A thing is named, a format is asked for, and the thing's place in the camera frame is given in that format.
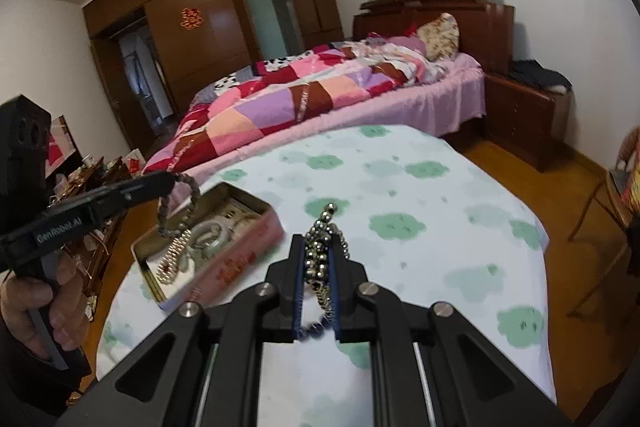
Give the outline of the person's left hand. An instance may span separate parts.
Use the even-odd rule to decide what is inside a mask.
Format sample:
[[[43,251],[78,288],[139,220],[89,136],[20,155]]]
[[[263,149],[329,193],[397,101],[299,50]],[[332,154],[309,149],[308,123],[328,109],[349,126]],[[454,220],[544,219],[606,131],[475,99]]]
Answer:
[[[20,279],[14,274],[1,285],[1,313],[11,334],[32,353],[43,360],[49,358],[46,347],[32,323],[30,310],[49,308],[52,336],[64,351],[79,348],[86,340],[89,319],[86,315],[87,298],[82,292],[84,282],[75,260],[60,254],[56,267],[56,285],[35,279]]]

